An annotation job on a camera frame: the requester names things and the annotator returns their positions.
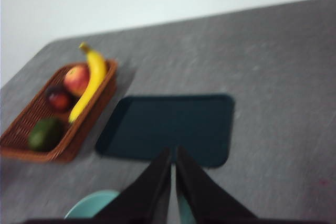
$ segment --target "banana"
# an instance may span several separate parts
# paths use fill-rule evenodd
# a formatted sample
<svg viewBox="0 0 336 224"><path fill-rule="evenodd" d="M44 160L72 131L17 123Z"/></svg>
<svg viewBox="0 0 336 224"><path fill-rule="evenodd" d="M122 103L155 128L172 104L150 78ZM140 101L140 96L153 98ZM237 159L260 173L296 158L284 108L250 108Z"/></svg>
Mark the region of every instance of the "banana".
<svg viewBox="0 0 336 224"><path fill-rule="evenodd" d="M98 89L99 85L104 80L107 73L105 60L99 52L91 49L85 42L82 42L79 48L87 56L87 62L90 70L90 80L83 95L78 100L74 108L71 110L71 113L69 115L70 123L76 120L80 113L84 110L84 108Z"/></svg>

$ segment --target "apple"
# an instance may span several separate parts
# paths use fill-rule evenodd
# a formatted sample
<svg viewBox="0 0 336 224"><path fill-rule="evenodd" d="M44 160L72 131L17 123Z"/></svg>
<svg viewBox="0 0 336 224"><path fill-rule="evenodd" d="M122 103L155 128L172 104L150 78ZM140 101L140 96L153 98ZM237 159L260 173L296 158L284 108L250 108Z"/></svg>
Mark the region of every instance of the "apple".
<svg viewBox="0 0 336 224"><path fill-rule="evenodd" d="M49 86L45 91L47 103L56 112L65 112L72 107L71 94L61 85Z"/></svg>
<svg viewBox="0 0 336 224"><path fill-rule="evenodd" d="M73 95L81 97L89 84L90 72L87 66L78 65L65 75L63 85Z"/></svg>

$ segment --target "bowl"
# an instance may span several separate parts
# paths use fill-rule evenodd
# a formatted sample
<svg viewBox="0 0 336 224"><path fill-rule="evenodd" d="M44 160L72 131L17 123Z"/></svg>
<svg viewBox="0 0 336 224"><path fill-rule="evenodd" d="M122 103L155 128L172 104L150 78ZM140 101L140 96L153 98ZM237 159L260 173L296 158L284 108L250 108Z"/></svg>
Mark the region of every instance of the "bowl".
<svg viewBox="0 0 336 224"><path fill-rule="evenodd" d="M65 215L65 219L92 218L118 195L119 193L113 190L102 190L90 194L77 202Z"/></svg>

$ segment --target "wicker basket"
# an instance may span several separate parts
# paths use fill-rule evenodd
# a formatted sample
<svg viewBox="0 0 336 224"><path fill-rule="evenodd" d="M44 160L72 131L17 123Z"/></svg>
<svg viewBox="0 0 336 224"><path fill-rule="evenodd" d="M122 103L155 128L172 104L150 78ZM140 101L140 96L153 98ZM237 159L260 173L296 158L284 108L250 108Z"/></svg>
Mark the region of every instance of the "wicker basket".
<svg viewBox="0 0 336 224"><path fill-rule="evenodd" d="M66 113L55 113L51 110L46 103L44 92L50 85L62 83L65 74L72 67L84 65L85 63L73 63L57 70L1 136L1 155L34 162L56 161L66 163L74 159L80 149L81 143L88 135L96 119L110 101L117 88L115 80L117 62L107 60L106 63L108 72L105 79L73 124L68 123L70 111ZM62 140L50 152L31 151L28 149L27 143L31 129L38 120L50 116L57 116L63 121L66 130Z"/></svg>

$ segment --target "avocado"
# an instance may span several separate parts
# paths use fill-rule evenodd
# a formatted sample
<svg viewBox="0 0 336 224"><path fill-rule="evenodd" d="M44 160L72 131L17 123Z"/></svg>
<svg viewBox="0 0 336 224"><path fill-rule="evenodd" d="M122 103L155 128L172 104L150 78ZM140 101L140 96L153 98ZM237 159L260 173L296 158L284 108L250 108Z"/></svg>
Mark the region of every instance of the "avocado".
<svg viewBox="0 0 336 224"><path fill-rule="evenodd" d="M32 151L48 152L60 142L63 135L63 125L58 118L39 120L28 137L28 146Z"/></svg>

